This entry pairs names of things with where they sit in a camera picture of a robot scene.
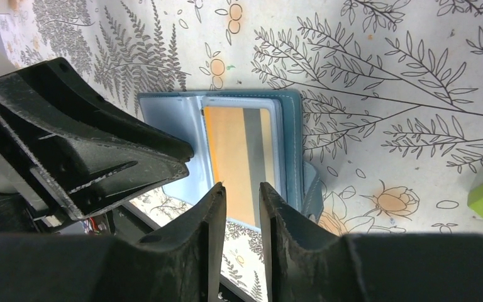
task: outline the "gray stripe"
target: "gray stripe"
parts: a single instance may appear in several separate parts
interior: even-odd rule
[[[243,120],[245,122],[245,138],[247,140],[255,226],[260,227],[260,183],[265,182],[264,142],[262,138],[260,109],[244,108]]]

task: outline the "floral tablecloth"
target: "floral tablecloth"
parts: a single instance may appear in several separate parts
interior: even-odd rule
[[[18,68],[63,56],[141,118],[136,93],[296,89],[330,232],[481,232],[483,0],[10,0]],[[188,205],[133,203],[164,224]],[[222,272],[265,299],[261,236],[227,225]]]

